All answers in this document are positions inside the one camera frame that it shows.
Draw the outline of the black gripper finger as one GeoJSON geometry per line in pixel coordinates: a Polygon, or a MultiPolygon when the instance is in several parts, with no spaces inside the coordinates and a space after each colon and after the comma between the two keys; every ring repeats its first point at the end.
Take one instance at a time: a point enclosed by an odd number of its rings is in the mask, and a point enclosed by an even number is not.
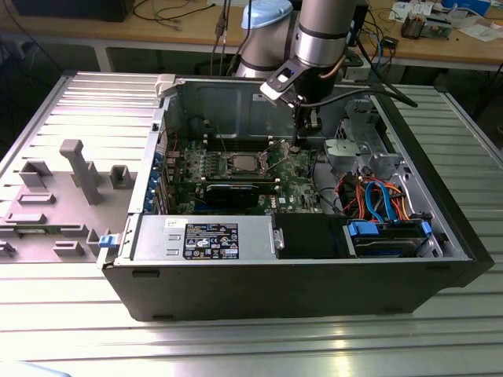
{"type": "Polygon", "coordinates": [[[294,103],[294,140],[301,141],[322,131],[319,107],[303,107],[303,102],[294,103]]]}

